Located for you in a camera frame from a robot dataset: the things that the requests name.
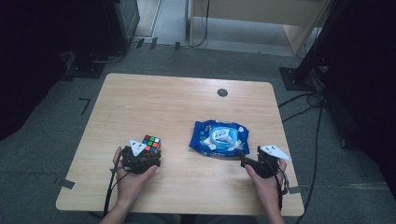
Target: wrist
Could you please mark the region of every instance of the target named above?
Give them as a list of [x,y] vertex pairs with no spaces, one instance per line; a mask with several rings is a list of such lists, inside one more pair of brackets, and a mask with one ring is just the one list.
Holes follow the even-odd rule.
[[131,210],[133,204],[134,204],[133,201],[117,200],[116,204],[114,205],[114,208],[117,208],[117,209],[119,209],[121,211],[126,211],[126,212],[129,213],[129,211]]
[[285,223],[277,203],[263,204],[262,206],[268,223]]

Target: rubik's cube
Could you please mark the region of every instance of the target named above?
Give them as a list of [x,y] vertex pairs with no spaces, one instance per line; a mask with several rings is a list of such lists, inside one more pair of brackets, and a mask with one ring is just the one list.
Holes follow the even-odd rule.
[[158,137],[146,135],[143,139],[143,144],[146,144],[145,151],[157,153],[161,149],[161,139]]

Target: black hole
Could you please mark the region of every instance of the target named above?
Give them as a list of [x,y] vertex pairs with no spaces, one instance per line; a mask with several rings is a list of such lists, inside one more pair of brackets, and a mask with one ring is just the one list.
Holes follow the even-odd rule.
[[219,89],[218,90],[218,95],[221,96],[221,97],[225,97],[225,96],[228,95],[228,92],[226,90],[224,90],[224,89]]

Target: black cable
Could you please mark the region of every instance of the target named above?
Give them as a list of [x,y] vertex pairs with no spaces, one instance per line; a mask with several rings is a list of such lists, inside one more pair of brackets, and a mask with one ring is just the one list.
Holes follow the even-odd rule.
[[209,16],[209,5],[210,5],[210,0],[207,0],[206,20],[205,20],[205,35],[204,35],[203,39],[201,40],[201,42],[198,45],[190,46],[190,48],[198,48],[201,45],[203,45],[206,42],[206,40],[207,40],[207,18]]
[[[309,188],[309,192],[308,192],[308,197],[306,198],[306,202],[304,204],[304,210],[306,212],[306,209],[309,205],[309,202],[311,201],[311,196],[312,196],[312,191],[314,190],[314,186],[315,186],[315,180],[317,178],[317,170],[318,170],[318,133],[319,133],[319,127],[320,127],[320,120],[321,120],[321,113],[323,110],[323,106],[320,107],[319,110],[319,118],[318,118],[318,125],[317,125],[317,130],[316,130],[316,136],[315,136],[315,159],[314,159],[314,172],[312,174],[312,181],[311,181],[311,186]],[[303,219],[303,216],[305,214],[305,212],[297,219],[297,221],[295,222],[295,224],[300,223],[301,219]]]
[[[306,209],[308,208],[309,202],[311,201],[311,197],[312,197],[312,191],[314,189],[315,186],[315,181],[317,178],[317,170],[318,170],[318,134],[319,134],[319,127],[320,127],[320,121],[321,121],[321,114],[322,114],[322,110],[324,107],[324,96],[322,94],[322,92],[319,91],[314,91],[314,92],[310,92],[310,93],[305,93],[305,94],[301,94],[301,95],[297,95],[292,97],[291,99],[289,99],[288,101],[280,104],[278,107],[281,107],[283,105],[286,105],[302,96],[307,96],[306,97],[306,102],[309,104],[309,108],[307,108],[305,111],[303,112],[299,112],[291,117],[289,117],[288,119],[294,118],[297,115],[303,114],[304,112],[306,112],[307,110],[311,109],[311,108],[320,108],[319,110],[319,116],[318,116],[318,124],[317,124],[317,129],[316,129],[316,134],[315,134],[315,156],[314,156],[314,172],[312,174],[312,180],[311,180],[311,185],[309,187],[309,191],[308,191],[308,197],[306,199],[306,202],[304,204],[304,210],[306,211]],[[314,104],[311,102],[312,98],[318,100],[318,103]],[[305,213],[303,213],[301,216],[298,217],[297,221],[295,222],[295,224],[300,223],[300,221],[303,219]]]
[[119,53],[120,53],[120,56],[119,56],[118,58],[114,59],[114,60],[109,60],[109,61],[96,61],[96,60],[92,60],[92,62],[93,62],[93,63],[114,63],[114,62],[118,61],[120,58],[122,58],[123,52],[122,52],[122,51],[119,51]]
[[279,203],[279,210],[282,210],[282,207],[283,207],[283,190],[282,190],[282,185],[280,184],[280,182],[279,182],[279,179],[277,178],[277,171],[275,171],[273,168],[272,168],[272,166],[271,166],[271,164],[270,164],[270,162],[268,161],[268,160],[266,160],[265,158],[262,158],[264,161],[265,161],[265,163],[267,163],[267,165],[268,165],[268,167],[271,169],[271,171],[273,172],[273,174],[274,174],[274,178],[275,178],[275,180],[276,180],[276,189],[277,189],[277,201],[278,201],[278,203]]
[[[286,101],[286,102],[280,104],[278,107],[281,107],[281,106],[283,106],[283,105],[286,105],[286,104],[288,104],[288,103],[290,103],[290,102],[292,102],[292,101],[294,101],[294,100],[296,100],[296,99],[298,99],[298,98],[300,98],[300,97],[302,97],[302,96],[307,96],[307,97],[306,97],[306,102],[309,104],[309,107],[308,107],[307,109],[301,111],[301,112],[298,112],[297,114],[294,114],[294,115],[292,115],[292,116],[290,116],[290,117],[288,117],[288,118],[286,118],[286,119],[283,119],[283,120],[282,120],[282,123],[288,121],[289,119],[292,119],[292,118],[294,118],[294,117],[297,117],[297,116],[299,116],[299,115],[304,114],[306,111],[310,110],[311,108],[319,108],[319,107],[321,107],[321,106],[323,105],[324,99],[320,98],[320,96],[323,97],[323,96],[322,96],[322,93],[319,92],[319,91],[313,91],[313,92],[310,92],[310,93],[304,93],[304,94],[301,94],[301,95],[294,96],[293,98],[289,99],[288,101]],[[310,100],[310,99],[312,99],[312,98],[317,99],[317,100],[318,100],[318,103],[317,103],[317,104],[313,104],[313,103],[311,102],[311,100]]]
[[117,182],[113,185],[113,187],[111,189],[114,189],[114,187],[116,187],[116,185],[125,177],[127,176],[129,173],[127,172],[125,175],[123,175],[119,180],[117,180]]
[[[134,44],[138,44],[139,42],[132,42],[131,44],[130,44],[130,46],[133,46]],[[151,43],[146,43],[146,42],[143,42],[143,44],[144,45],[151,45]],[[172,47],[172,48],[174,48],[175,47],[175,45],[169,45],[169,44],[155,44],[155,45],[158,45],[158,46],[165,46],[165,47]]]
[[311,93],[312,93],[312,92],[309,92],[309,93],[303,93],[303,94],[300,94],[300,95],[294,96],[293,98],[291,98],[291,99],[289,99],[289,100],[287,100],[287,101],[283,102],[282,104],[278,105],[277,107],[278,107],[278,108],[280,108],[280,107],[282,107],[282,106],[284,106],[284,105],[286,105],[286,104],[288,104],[288,103],[290,103],[290,102],[292,102],[292,101],[295,101],[295,100],[297,100],[298,98],[300,98],[300,97],[302,97],[302,96],[307,96],[307,95],[309,95],[309,94],[311,94]]
[[305,109],[305,110],[303,110],[303,111],[301,111],[301,112],[298,112],[297,114],[292,115],[292,116],[290,116],[290,117],[288,117],[288,118],[286,118],[286,119],[283,119],[283,120],[282,120],[282,123],[288,121],[289,119],[292,119],[292,118],[294,118],[294,117],[297,117],[297,116],[299,116],[299,115],[302,115],[303,113],[305,113],[306,111],[310,110],[311,108],[312,108],[312,107],[309,106],[307,109]]
[[114,179],[114,175],[117,172],[117,168],[119,166],[120,157],[121,157],[121,153],[117,157],[117,161],[114,164],[114,169],[111,170],[111,178],[110,178],[110,183],[108,184],[107,195],[106,195],[106,200],[105,200],[105,208],[103,209],[103,217],[105,217],[107,215],[107,213],[108,213],[108,204],[110,203],[111,192],[113,191],[113,188],[114,188],[114,186],[112,186],[113,185],[113,179]]

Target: plastic package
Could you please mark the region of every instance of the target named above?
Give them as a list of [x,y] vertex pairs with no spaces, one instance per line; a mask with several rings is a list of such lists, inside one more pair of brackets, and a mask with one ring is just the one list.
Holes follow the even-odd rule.
[[228,121],[195,121],[190,147],[206,156],[237,157],[241,150],[248,154],[248,129]]

